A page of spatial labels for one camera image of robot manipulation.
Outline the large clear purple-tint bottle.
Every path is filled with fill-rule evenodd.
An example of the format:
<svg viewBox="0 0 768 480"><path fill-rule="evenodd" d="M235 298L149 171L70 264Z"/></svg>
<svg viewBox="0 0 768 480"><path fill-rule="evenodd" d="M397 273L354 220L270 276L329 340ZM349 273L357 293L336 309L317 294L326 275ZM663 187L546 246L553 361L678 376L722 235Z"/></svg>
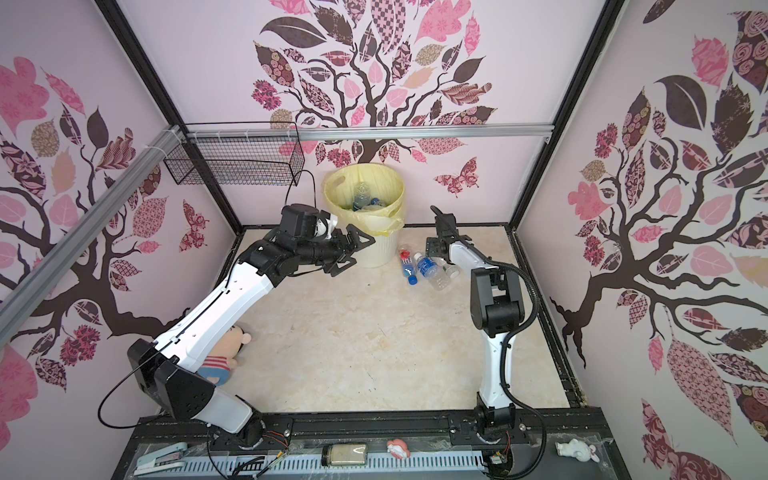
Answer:
<svg viewBox="0 0 768 480"><path fill-rule="evenodd" d="M362 208L363 211L378 211L387 207L387 204L378 198L373 198L371 202Z"/></svg>

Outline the blue label bottle white cap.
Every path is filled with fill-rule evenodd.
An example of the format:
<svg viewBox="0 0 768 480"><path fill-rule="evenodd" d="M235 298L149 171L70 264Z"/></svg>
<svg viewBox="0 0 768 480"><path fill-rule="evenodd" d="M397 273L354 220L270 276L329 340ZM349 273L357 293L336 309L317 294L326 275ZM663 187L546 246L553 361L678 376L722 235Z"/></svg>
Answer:
<svg viewBox="0 0 768 480"><path fill-rule="evenodd" d="M372 192L366 182L359 182L354 187L352 210L360 211L369 206L372 201Z"/></svg>

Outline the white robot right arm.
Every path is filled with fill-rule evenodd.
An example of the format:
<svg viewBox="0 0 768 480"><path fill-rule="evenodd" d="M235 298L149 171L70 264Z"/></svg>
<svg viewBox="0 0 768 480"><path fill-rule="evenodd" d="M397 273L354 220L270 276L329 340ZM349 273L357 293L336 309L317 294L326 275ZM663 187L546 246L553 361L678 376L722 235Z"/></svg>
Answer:
<svg viewBox="0 0 768 480"><path fill-rule="evenodd" d="M436 235L426 241L427 253L469 275L469 311L484 341L485 373L475 407L478 428L500 428L514 422L510 398L514 332L526 313L519 274L482 253L459 232L455 216L433 206Z"/></svg>

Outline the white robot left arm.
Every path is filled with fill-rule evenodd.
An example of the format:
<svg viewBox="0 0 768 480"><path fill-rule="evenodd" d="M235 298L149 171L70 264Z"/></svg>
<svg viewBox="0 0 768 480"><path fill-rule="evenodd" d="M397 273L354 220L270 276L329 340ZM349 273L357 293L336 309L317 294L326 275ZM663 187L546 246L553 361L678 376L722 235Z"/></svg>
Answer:
<svg viewBox="0 0 768 480"><path fill-rule="evenodd" d="M223 281L182 320L152 341L128 350L140 390L176 420L193 420L228 434L254 427L256 410L199 375L204 360L240 317L303 266L332 277L356 263L355 253L375 243L354 225L309 205L281 211L280 224L235 260Z"/></svg>

